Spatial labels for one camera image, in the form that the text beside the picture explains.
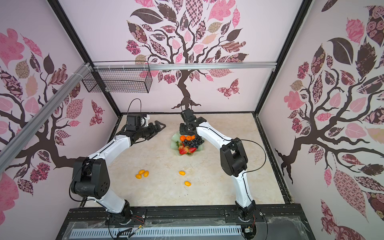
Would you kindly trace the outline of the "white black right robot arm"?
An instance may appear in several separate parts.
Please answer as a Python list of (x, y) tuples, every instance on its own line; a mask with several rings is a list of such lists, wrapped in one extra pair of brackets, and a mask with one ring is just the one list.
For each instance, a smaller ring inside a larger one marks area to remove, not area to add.
[(190, 109), (182, 111), (181, 116), (184, 121), (180, 124), (181, 134), (199, 136), (219, 150), (221, 167), (232, 178), (235, 186), (235, 204), (239, 219), (248, 222), (254, 215), (256, 203), (249, 190), (248, 157), (242, 140), (239, 138), (231, 139), (220, 133), (206, 119), (196, 117)]

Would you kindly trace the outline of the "green scalloped fruit bowl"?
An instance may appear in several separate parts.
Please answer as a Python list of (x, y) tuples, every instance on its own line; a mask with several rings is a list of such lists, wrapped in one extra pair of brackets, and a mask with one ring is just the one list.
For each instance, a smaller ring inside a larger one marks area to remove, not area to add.
[(171, 138), (171, 149), (178, 156), (193, 156), (203, 150), (205, 139), (198, 135), (174, 134)]

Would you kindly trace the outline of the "dark grape bunch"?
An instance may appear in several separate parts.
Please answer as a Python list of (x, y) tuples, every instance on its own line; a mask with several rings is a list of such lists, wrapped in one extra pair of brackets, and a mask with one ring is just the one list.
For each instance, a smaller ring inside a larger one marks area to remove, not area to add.
[(200, 137), (196, 136), (194, 140), (187, 141), (185, 140), (183, 144), (189, 148), (198, 148), (200, 145), (202, 145), (205, 141)]

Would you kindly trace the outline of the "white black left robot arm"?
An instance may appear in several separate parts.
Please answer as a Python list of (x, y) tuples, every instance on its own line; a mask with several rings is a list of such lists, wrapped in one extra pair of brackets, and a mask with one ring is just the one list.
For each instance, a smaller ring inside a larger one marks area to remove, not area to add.
[(128, 224), (133, 217), (130, 204), (111, 189), (108, 166), (140, 139), (148, 141), (165, 127), (159, 121), (151, 123), (147, 114), (127, 116), (126, 124), (109, 143), (88, 157), (75, 160), (69, 195), (76, 194), (85, 201), (94, 201), (113, 221)]

